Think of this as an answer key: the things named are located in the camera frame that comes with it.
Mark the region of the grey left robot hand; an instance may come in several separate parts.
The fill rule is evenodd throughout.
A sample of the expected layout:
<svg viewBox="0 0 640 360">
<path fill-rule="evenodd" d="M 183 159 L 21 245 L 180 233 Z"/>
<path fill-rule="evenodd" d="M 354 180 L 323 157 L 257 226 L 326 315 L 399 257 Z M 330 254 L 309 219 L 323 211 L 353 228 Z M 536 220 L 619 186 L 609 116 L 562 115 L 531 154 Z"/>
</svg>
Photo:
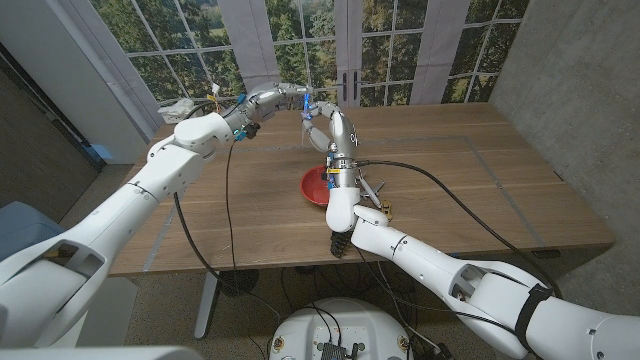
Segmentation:
<svg viewBox="0 0 640 360">
<path fill-rule="evenodd" d="M 286 82 L 266 82 L 252 89 L 241 104 L 242 113 L 248 122 L 266 121 L 280 109 L 287 100 L 312 94 L 310 85 L 298 85 Z"/>
</svg>

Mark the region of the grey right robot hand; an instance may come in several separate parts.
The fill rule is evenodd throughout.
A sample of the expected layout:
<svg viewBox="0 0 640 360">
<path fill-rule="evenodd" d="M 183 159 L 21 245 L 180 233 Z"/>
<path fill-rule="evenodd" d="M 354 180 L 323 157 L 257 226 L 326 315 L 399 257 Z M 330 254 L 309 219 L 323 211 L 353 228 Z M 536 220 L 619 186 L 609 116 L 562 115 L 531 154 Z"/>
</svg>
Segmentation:
<svg viewBox="0 0 640 360">
<path fill-rule="evenodd" d="M 317 129 L 312 118 L 323 115 L 329 119 L 329 138 Z M 335 104 L 318 101 L 304 105 L 301 113 L 302 125 L 309 136 L 311 144 L 320 152 L 332 155 L 329 161 L 331 168 L 353 169 L 356 167 L 356 151 L 358 139 L 355 126 L 343 111 Z"/>
</svg>

